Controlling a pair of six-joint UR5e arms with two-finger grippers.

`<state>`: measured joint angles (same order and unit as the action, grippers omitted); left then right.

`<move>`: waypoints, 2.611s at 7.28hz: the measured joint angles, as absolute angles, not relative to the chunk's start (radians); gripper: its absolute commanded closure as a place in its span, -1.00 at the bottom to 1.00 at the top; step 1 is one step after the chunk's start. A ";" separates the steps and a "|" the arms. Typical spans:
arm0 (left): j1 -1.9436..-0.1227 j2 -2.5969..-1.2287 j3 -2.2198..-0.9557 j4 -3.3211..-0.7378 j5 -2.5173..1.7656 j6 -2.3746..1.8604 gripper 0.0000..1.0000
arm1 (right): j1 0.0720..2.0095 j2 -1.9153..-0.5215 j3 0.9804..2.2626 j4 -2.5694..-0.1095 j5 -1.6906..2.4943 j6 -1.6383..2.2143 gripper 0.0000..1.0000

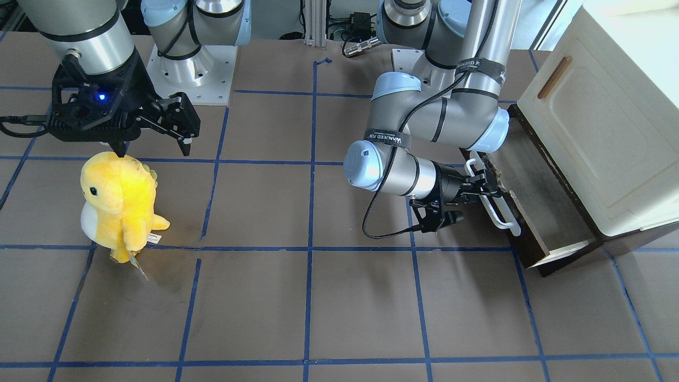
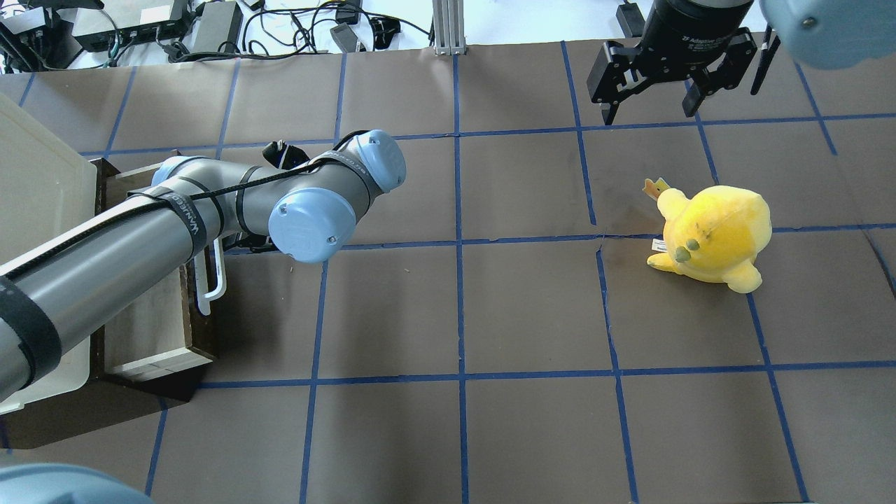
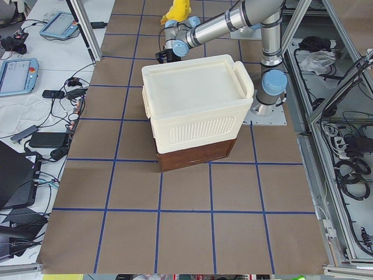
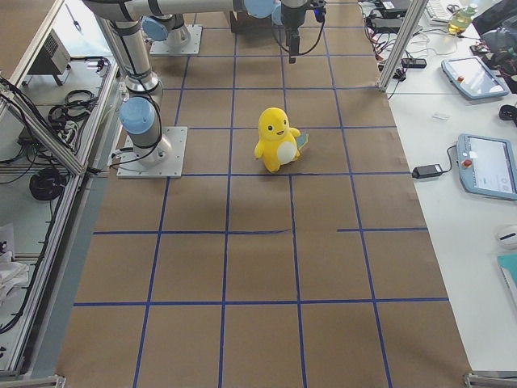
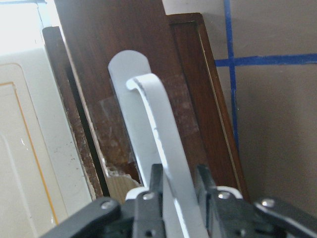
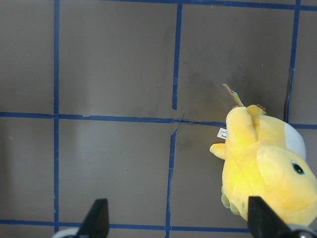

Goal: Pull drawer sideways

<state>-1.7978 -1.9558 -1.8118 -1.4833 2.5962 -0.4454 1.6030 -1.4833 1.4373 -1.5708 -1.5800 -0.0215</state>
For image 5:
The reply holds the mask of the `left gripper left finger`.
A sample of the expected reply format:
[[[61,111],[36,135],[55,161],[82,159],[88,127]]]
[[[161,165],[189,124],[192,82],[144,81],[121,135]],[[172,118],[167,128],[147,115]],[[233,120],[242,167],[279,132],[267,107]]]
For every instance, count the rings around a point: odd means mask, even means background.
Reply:
[[[44,234],[45,238],[163,238],[163,169],[153,164],[150,188],[119,204],[110,197],[91,202]]]

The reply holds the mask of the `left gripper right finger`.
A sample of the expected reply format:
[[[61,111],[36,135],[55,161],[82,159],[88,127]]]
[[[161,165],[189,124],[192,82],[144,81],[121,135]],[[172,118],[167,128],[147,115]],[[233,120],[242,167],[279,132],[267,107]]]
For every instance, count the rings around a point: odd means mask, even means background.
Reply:
[[[276,197],[253,204],[216,186],[209,168],[196,167],[196,194],[211,238],[315,238],[317,219]]]

